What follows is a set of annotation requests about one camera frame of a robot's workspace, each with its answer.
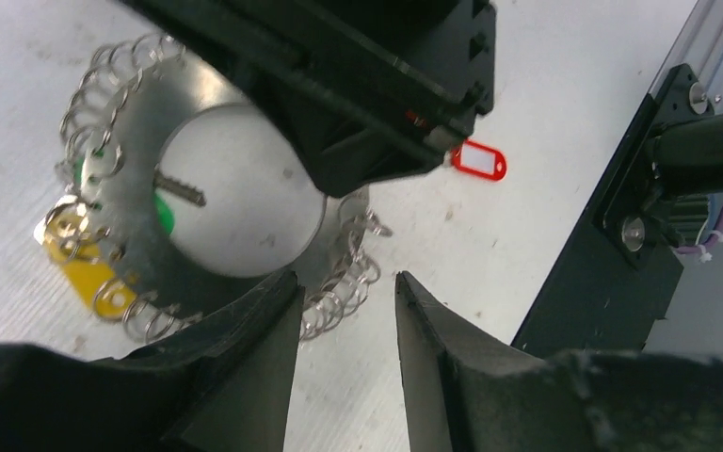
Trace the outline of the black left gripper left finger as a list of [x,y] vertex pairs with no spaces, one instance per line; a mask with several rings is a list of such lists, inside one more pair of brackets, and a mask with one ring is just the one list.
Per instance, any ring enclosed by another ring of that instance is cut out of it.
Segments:
[[0,451],[280,451],[303,300],[282,270],[121,359],[0,343]]

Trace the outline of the red key tag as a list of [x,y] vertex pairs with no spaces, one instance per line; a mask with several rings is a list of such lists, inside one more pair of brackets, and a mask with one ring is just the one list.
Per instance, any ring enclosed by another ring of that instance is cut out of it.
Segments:
[[506,157],[500,150],[469,139],[451,152],[450,163],[460,172],[487,181],[502,181],[507,174]]

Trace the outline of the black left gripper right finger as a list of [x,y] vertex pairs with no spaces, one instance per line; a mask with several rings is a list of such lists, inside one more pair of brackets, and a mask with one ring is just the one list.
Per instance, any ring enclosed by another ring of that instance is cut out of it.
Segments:
[[533,357],[394,281],[413,451],[723,451],[723,355]]

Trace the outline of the metal ring disc with keyrings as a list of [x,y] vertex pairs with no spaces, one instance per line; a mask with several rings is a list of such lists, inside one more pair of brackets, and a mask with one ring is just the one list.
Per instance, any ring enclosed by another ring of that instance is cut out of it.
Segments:
[[[265,115],[168,35],[99,47],[59,135],[65,195],[54,207],[84,208],[101,256],[135,293],[122,319],[108,323],[134,342],[191,326],[280,269],[305,289],[300,338],[313,340],[353,316],[380,279],[362,242],[391,230],[368,190],[320,192]],[[156,170],[200,189],[206,205],[156,188]],[[173,211],[171,235],[154,194]]]

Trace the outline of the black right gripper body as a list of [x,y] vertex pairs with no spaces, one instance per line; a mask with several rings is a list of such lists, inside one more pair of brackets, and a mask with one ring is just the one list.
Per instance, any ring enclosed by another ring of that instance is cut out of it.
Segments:
[[493,109],[491,1],[131,1],[209,63],[339,198],[425,174]]

